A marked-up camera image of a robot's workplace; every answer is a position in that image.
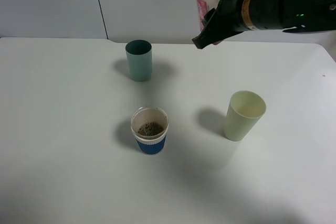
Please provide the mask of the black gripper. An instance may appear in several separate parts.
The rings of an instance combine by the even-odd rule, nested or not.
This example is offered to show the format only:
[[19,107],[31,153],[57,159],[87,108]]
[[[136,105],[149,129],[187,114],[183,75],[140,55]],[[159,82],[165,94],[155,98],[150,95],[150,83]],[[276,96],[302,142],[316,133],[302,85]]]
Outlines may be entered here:
[[252,30],[249,17],[250,0],[219,0],[203,18],[201,33],[192,39],[198,49]]

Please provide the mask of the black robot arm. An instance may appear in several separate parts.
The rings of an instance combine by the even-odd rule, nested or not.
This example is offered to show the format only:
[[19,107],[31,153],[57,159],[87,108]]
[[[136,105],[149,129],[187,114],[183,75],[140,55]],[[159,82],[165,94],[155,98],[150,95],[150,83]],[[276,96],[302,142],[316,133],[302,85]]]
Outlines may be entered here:
[[192,39],[198,49],[245,31],[311,34],[335,30],[335,0],[219,0]]

